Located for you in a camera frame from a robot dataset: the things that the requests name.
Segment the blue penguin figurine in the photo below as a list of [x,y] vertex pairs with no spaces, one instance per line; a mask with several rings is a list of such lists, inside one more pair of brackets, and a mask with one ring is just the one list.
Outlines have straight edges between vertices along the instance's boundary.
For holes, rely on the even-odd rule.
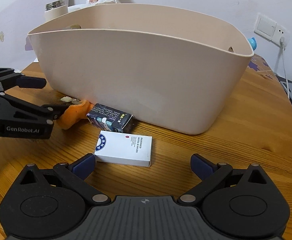
[[254,37],[251,37],[248,39],[248,42],[250,44],[250,46],[252,47],[252,50],[256,50],[257,48],[257,41]]

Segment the cream thermos bottle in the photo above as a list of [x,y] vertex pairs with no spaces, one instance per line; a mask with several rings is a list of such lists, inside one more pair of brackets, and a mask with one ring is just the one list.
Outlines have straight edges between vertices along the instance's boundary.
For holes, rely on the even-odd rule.
[[45,22],[68,13],[68,6],[64,0],[58,0],[45,5]]

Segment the white card box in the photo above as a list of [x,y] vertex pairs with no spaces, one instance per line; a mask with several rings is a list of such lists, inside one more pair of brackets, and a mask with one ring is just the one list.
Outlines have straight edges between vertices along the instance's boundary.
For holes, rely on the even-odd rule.
[[94,155],[104,163],[149,167],[151,147],[149,136],[101,131]]

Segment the lilac bed headboard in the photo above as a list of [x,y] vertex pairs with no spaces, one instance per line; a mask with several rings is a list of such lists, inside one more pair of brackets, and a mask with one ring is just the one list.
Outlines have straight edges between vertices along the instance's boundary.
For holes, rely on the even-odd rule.
[[45,22],[45,6],[54,1],[0,0],[0,67],[22,70],[35,60],[27,34]]

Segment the white wall switch socket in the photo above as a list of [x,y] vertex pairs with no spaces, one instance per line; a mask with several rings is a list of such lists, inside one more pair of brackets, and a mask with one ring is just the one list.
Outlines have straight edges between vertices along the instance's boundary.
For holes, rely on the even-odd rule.
[[260,13],[257,16],[254,32],[283,49],[286,48],[290,40],[288,29]]

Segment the dark blue small box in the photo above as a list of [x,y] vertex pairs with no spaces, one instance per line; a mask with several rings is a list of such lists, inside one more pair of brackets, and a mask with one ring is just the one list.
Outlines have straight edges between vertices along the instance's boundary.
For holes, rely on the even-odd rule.
[[134,116],[109,106],[95,104],[87,113],[89,122],[104,131],[129,133]]

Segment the orange sock doll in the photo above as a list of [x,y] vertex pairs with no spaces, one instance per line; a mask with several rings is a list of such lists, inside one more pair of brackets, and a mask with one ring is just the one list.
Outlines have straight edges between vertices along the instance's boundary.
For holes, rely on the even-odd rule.
[[86,119],[87,114],[93,109],[93,107],[94,104],[87,100],[83,100],[79,105],[71,105],[56,123],[61,129],[67,130],[81,119]]

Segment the white tissue pack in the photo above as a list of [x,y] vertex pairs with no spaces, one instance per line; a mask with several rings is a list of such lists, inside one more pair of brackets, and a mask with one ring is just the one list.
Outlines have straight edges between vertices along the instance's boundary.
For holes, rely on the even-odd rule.
[[77,10],[80,10],[80,9],[83,9],[87,7],[87,4],[77,4],[77,5],[72,5],[72,6],[69,6],[68,7],[68,12],[74,12],[74,11],[77,11]]

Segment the beige plastic storage bin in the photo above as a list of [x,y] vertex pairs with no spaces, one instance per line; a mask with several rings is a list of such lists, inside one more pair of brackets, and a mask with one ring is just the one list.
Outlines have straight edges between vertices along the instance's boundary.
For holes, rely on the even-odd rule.
[[185,134],[211,127],[254,56],[232,24],[151,4],[85,7],[28,37],[53,89]]

